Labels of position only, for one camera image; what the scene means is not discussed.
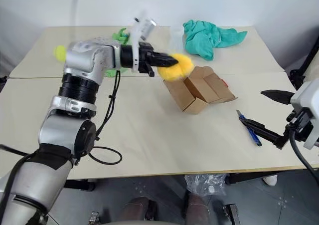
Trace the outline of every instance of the blue handle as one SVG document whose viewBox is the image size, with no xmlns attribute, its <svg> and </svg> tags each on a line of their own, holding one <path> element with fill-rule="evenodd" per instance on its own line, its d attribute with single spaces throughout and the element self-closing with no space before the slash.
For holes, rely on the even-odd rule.
<svg viewBox="0 0 319 225">
<path fill-rule="evenodd" d="M 239 118 L 242 118 L 242 119 L 245 119 L 245 116 L 244 115 L 239 115 Z M 254 140 L 255 144 L 257 146 L 262 146 L 262 143 L 260 142 L 260 140 L 258 139 L 257 135 L 254 133 L 254 131 L 252 131 L 251 129 L 247 128 L 250 136 L 252 137 L 252 139 Z"/>
</svg>

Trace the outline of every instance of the cable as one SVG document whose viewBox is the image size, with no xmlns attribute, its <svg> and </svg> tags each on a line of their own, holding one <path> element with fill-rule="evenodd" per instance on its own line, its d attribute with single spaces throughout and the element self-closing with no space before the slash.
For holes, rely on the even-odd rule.
<svg viewBox="0 0 319 225">
<path fill-rule="evenodd" d="M 105 118 L 104 118 L 104 120 L 102 122 L 102 125 L 96 131 L 96 136 L 95 136 L 95 140 L 96 141 L 100 140 L 99 135 L 102 132 L 105 124 L 110 120 L 110 118 L 111 118 L 111 116 L 112 116 L 112 114 L 114 112 L 115 98 L 116 98 L 116 94 L 117 94 L 118 89 L 119 89 L 120 81 L 121 81 L 121 73 L 120 73 L 120 71 L 117 70 L 116 71 L 116 75 L 115 75 L 113 92 L 112 92 L 112 95 L 109 95 L 109 98 L 111 100 L 110 100 L 110 103 L 109 103 L 108 110 L 106 112 L 106 115 L 105 115 Z M 104 162 L 102 160 L 97 159 L 91 153 L 89 153 L 90 158 L 93 159 L 94 161 L 100 163 L 100 164 L 115 165 L 115 164 L 118 164 L 120 161 L 122 161 L 122 158 L 123 158 L 122 154 L 119 151 L 116 151 L 115 149 L 111 149 L 111 148 L 108 148 L 108 147 L 101 147 L 101 146 L 94 146 L 93 149 L 106 149 L 106 150 L 112 151 L 113 153 L 116 153 L 120 157 L 120 159 L 118 161 L 116 161 L 116 162 Z"/>
<path fill-rule="evenodd" d="M 298 149 L 298 146 L 297 146 L 296 140 L 295 140 L 295 133 L 296 133 L 296 131 L 294 129 L 291 129 L 289 131 L 289 140 L 290 140 L 291 147 L 293 148 L 293 151 L 296 154 L 296 156 L 303 163 L 303 165 L 308 169 L 308 171 L 311 173 L 311 175 L 316 180 L 316 182 L 317 182 L 317 184 L 319 186 L 319 178 L 316 176 L 314 169 L 307 162 L 307 160 L 302 156 L 302 154 L 300 153 L 300 151 Z"/>
<path fill-rule="evenodd" d="M 10 148 L 10 147 L 8 147 L 8 146 L 6 146 L 4 144 L 0 144 L 0 149 L 5 150 L 5 151 L 10 152 L 10 153 L 13 153 L 13 154 L 18 154 L 18 155 L 21 155 L 21 156 L 28 155 L 25 152 L 19 151 L 17 149 Z"/>
<path fill-rule="evenodd" d="M 104 162 L 104 161 L 102 161 L 102 160 L 99 160 L 99 159 L 95 158 L 91 153 L 89 153 L 90 158 L 93 159 L 94 161 L 100 163 L 100 164 L 115 165 L 115 164 L 118 164 L 120 161 L 122 161 L 122 158 L 123 158 L 122 154 L 121 154 L 119 151 L 116 151 L 115 149 L 111 149 L 111 148 L 108 148 L 108 147 L 101 147 L 101 146 L 94 146 L 93 149 L 106 149 L 106 150 L 110 150 L 110 151 L 112 151 L 112 152 L 118 154 L 119 157 L 120 157 L 120 159 L 119 159 L 118 161 L 116 161 L 116 162 Z"/>
<path fill-rule="evenodd" d="M 36 152 L 34 152 L 32 154 L 28 154 L 28 155 L 24 156 L 23 158 L 21 158 L 15 164 L 13 169 L 11 170 L 11 173 L 9 175 L 9 178 L 8 178 L 7 183 L 6 183 L 5 189 L 3 191 L 2 199 L 0 202 L 0 224 L 2 223 L 5 208 L 6 208 L 8 201 L 9 201 L 9 196 L 10 196 L 10 192 L 11 192 L 11 188 L 13 186 L 15 176 L 16 176 L 17 172 L 19 171 L 20 167 L 23 165 L 23 163 L 26 162 L 28 159 L 30 159 Z"/>
</svg>

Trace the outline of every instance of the table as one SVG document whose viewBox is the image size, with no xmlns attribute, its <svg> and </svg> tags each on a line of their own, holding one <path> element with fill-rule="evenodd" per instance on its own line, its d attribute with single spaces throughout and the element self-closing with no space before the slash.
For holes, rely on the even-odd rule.
<svg viewBox="0 0 319 225">
<path fill-rule="evenodd" d="M 210 105 L 198 115 L 179 111 L 160 77 L 123 77 L 115 112 L 96 142 L 120 151 L 122 162 L 105 166 L 86 156 L 72 169 L 69 179 L 303 168 L 289 144 L 279 150 L 261 139 L 263 146 L 256 147 L 236 113 L 239 109 L 247 118 L 282 133 L 292 106 L 276 103 L 260 91 L 294 91 L 287 75 L 269 72 L 219 76 L 238 99 Z M 97 116 L 93 118 L 97 126 L 105 116 L 113 82 L 113 78 L 104 79 L 99 89 Z M 9 79 L 0 93 L 0 142 L 33 152 L 38 147 L 38 130 L 60 85 L 60 78 Z M 319 148 L 301 151 L 314 167 L 319 167 Z M 106 161 L 117 160 L 116 155 L 104 150 L 93 154 Z M 17 155 L 0 151 L 0 177 L 18 159 Z"/>
<path fill-rule="evenodd" d="M 51 78 L 62 77 L 63 63 L 56 61 L 53 50 L 58 45 L 68 46 L 74 40 L 86 40 L 98 36 L 111 37 L 123 26 L 105 27 L 49 27 L 44 30 L 33 48 L 22 62 L 12 71 L 11 78 Z M 207 62 L 198 55 L 190 55 L 197 66 L 211 66 L 217 74 L 254 74 L 283 72 L 254 27 L 235 27 L 238 31 L 248 31 L 245 40 L 229 48 L 214 50 L 215 59 Z M 156 51 L 168 52 L 169 27 L 157 26 L 150 34 L 148 42 Z M 132 73 L 122 76 L 148 76 Z"/>
</svg>

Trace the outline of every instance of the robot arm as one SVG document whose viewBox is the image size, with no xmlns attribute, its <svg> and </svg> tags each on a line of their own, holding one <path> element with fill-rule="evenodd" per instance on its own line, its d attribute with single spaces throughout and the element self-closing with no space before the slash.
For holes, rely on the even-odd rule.
<svg viewBox="0 0 319 225">
<path fill-rule="evenodd" d="M 319 177 L 302 156 L 296 144 L 297 140 L 304 141 L 304 147 L 307 149 L 319 146 L 319 79 L 305 82 L 295 94 L 281 90 L 266 90 L 261 93 L 277 102 L 293 106 L 294 110 L 287 117 L 288 124 L 285 127 L 284 134 L 279 135 L 266 129 L 265 125 L 251 119 L 240 118 L 241 122 L 255 134 L 272 142 L 279 149 L 282 149 L 289 140 L 294 153 L 319 186 Z"/>
<path fill-rule="evenodd" d="M 152 21 L 138 20 L 133 31 L 145 39 Z M 137 44 L 136 35 L 131 36 L 132 46 L 100 38 L 69 46 L 62 85 L 39 131 L 39 149 L 23 157 L 0 180 L 1 225 L 46 224 L 70 170 L 94 146 L 97 130 L 91 118 L 96 114 L 96 93 L 106 69 L 125 67 L 154 76 L 151 66 L 178 63 L 167 54 L 154 52 L 148 43 Z"/>
</svg>

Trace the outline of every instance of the white robot part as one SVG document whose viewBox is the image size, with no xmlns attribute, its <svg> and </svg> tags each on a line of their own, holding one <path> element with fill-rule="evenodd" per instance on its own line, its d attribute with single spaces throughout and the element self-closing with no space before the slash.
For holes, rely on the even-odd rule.
<svg viewBox="0 0 319 225">
<path fill-rule="evenodd" d="M 291 104 L 296 112 L 309 108 L 313 114 L 311 123 L 313 129 L 305 141 L 304 147 L 311 149 L 319 137 L 319 79 L 305 82 L 291 98 Z"/>
<path fill-rule="evenodd" d="M 141 16 L 135 18 L 134 24 L 130 32 L 130 41 L 132 43 L 133 52 L 133 67 L 132 72 L 137 72 L 139 69 L 139 40 L 146 40 L 151 31 L 156 26 L 156 22 L 148 18 L 146 12 L 142 12 Z"/>
</svg>

